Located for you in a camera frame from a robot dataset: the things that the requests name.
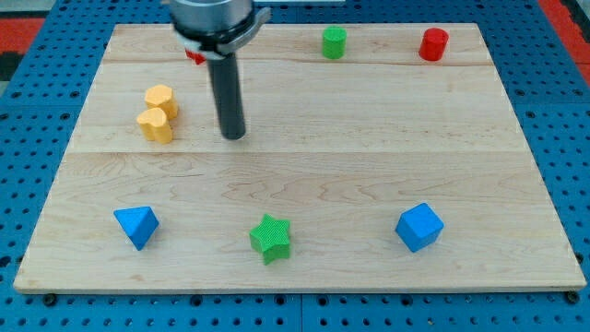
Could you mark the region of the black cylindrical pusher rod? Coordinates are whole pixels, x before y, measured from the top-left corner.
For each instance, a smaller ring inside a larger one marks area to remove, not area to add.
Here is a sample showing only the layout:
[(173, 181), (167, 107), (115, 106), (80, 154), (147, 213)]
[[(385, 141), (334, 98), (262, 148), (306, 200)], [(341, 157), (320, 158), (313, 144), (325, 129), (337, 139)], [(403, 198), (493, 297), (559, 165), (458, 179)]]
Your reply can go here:
[(246, 134), (246, 126), (236, 54), (229, 53), (220, 60), (208, 60), (207, 69), (220, 133), (228, 140), (239, 140)]

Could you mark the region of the red block behind arm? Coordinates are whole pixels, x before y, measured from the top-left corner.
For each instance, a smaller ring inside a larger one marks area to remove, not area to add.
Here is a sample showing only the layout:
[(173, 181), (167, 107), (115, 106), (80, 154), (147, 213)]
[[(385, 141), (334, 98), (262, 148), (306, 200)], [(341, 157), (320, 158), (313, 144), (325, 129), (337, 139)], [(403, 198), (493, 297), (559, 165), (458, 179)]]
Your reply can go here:
[(185, 49), (185, 55), (196, 65), (201, 65), (207, 60), (201, 53), (193, 52), (188, 49)]

